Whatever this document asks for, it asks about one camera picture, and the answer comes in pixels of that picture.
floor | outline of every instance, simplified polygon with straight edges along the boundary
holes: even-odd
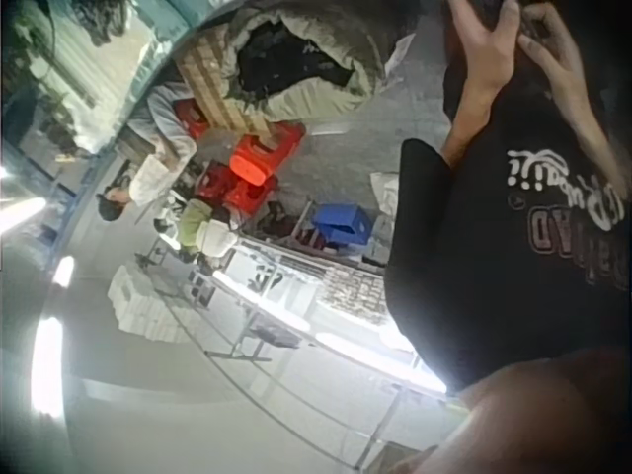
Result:
[[[284,191],[376,211],[370,174],[398,172],[402,141],[417,137],[441,146],[449,122],[442,111],[445,57],[439,4],[424,2],[426,13],[408,54],[380,95],[350,114],[307,124],[308,136],[278,172]],[[233,144],[230,135],[210,134],[199,153],[227,161]]]

dark clothing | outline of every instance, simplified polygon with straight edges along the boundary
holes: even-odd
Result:
[[[387,304],[451,391],[515,362],[628,344],[627,205],[555,105],[518,86],[458,169],[419,140],[402,146]]]

